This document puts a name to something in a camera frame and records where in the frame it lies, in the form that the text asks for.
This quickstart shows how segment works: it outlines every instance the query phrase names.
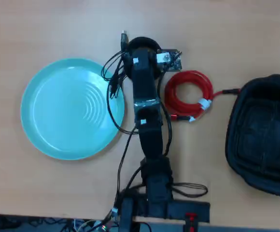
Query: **red cable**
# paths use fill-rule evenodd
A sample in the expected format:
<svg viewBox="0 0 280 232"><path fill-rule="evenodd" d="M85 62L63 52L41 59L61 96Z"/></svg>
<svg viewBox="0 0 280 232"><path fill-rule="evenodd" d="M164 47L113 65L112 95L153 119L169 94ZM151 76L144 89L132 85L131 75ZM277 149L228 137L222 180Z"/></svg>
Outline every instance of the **red cable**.
<svg viewBox="0 0 280 232"><path fill-rule="evenodd" d="M167 109L176 114L171 115L172 119L177 116L193 116L199 117L204 110L200 103L187 104L178 99L176 88L184 83L192 83L197 85L203 93L203 98L212 101L213 98L222 94L222 91L213 93L213 85L208 77L198 71L184 71L175 74L166 84L165 87L165 105Z"/></svg>

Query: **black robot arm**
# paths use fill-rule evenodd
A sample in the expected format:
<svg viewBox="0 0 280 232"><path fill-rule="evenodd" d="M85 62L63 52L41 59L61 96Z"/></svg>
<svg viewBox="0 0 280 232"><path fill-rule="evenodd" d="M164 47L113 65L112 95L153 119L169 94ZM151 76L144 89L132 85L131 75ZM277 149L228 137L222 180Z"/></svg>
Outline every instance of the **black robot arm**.
<svg viewBox="0 0 280 232"><path fill-rule="evenodd" d="M135 123L145 155L141 177L146 193L140 194L133 188L125 192L119 208L119 232L131 231L134 216L185 220L182 231L195 231L198 221L210 221L210 204L173 199L172 170L169 159L163 155L163 121L155 87L165 66L171 64L172 71L181 67L181 62L173 60L178 51L161 50L154 40L145 37L127 43L125 35L121 41L124 70L133 82Z"/></svg>

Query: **teal plate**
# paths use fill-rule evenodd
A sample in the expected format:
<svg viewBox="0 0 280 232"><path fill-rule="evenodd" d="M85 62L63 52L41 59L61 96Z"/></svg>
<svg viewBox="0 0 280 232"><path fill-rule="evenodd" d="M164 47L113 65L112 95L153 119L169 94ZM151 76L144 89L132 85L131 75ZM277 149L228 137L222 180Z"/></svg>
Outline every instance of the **teal plate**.
<svg viewBox="0 0 280 232"><path fill-rule="evenodd" d="M21 102L21 122L28 139L44 154L61 160L90 157L117 134L107 111L108 82L101 66L87 59L65 59L39 71ZM124 97L110 100L116 122L124 117Z"/></svg>

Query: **plate rim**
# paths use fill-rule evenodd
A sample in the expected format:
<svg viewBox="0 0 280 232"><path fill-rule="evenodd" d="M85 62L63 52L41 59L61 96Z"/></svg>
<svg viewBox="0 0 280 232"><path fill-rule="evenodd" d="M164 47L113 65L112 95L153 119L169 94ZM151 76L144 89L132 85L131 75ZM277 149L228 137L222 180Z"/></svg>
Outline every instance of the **plate rim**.
<svg viewBox="0 0 280 232"><path fill-rule="evenodd" d="M50 63L50 64L44 66L43 68L41 68L41 69L30 79L30 81L27 83L26 88L25 88L25 90L24 90L24 92L23 92L23 94L22 94L22 97L21 97L20 119L21 119L21 126L22 126L22 129L23 129L23 131L24 131L26 137L28 138L28 140L30 141L30 143L33 144L34 147L35 147L36 149L38 149L40 152L42 152L44 155L50 156L50 157L55 158L55 159L58 159L58 160L83 160L83 159L92 157L92 156L96 155L98 152L104 150L104 149L113 141L113 139L116 137L116 135L118 134L118 131L119 131L117 128L115 128L115 129L114 129L114 132L113 132L113 135L112 135L112 134L110 135L110 136L111 136L111 140L110 140L109 142L107 142L107 144L106 144L105 146L101 146L101 148L98 149L97 151L95 151L92 155L84 155L84 156L81 156L81 157L70 158L70 159L69 159L69 158L58 158L57 156L52 155L51 153L45 152L44 149L43 149L42 147L39 147L38 145L36 145L36 144L33 142L33 139L32 139L32 137L31 137L31 135L28 133L28 128L25 126L25 123L24 123L24 120L23 120L23 114L22 114L22 109L23 109L23 107L24 107L23 101L24 101L26 95L28 94L29 87L32 85L33 80L36 79L36 78L40 75L40 73L43 72L44 70L46 70L46 69L48 69L48 68L51 68L51 66L56 65L56 64L58 64L58 63L61 63L61 62L68 62L68 61L71 61L71 60L72 60L72 61L80 60L80 61L84 61L84 62L88 62L88 63L93 64L93 65L96 65L96 67L100 68L100 71L101 71L101 69L102 69L102 67L103 67L103 66L101 66L100 64L98 64L98 63L96 63L96 62L94 62L94 61L92 61L92 60L90 60L90 59L87 59L87 58L65 58L65 59L60 59L60 60L54 61L54 62L52 62L52 63ZM108 72L106 73L106 77L112 77L112 74L108 71ZM123 100L122 102L123 102L123 105L124 105L124 106L123 106L123 109L125 109L125 98L124 98L123 91L122 91L121 89L119 90L119 94L122 96L122 100ZM125 110L123 110L122 118L121 118L119 121L116 122L119 126L122 125L123 120L124 120L124 116L125 116Z"/></svg>

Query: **wooden table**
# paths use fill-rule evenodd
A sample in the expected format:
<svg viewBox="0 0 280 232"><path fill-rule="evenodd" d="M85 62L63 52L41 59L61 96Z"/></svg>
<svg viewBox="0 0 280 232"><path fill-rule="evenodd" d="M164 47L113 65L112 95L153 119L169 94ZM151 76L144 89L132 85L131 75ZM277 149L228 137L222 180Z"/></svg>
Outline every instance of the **wooden table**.
<svg viewBox="0 0 280 232"><path fill-rule="evenodd" d="M130 38L148 36L183 51L183 68L205 73L215 90L280 73L280 1L0 0L0 214L102 218L112 206L127 136L117 136L90 159L52 159L26 138L19 108L38 70L70 57L102 64L119 50L123 29ZM131 86L126 80L128 129L134 121ZM197 101L196 89L182 87L180 97ZM280 197L249 187L226 162L234 100L220 96L199 121L173 123L174 179L209 186L199 200L211 203L212 225L280 228ZM139 138L133 136L122 186L142 158Z"/></svg>

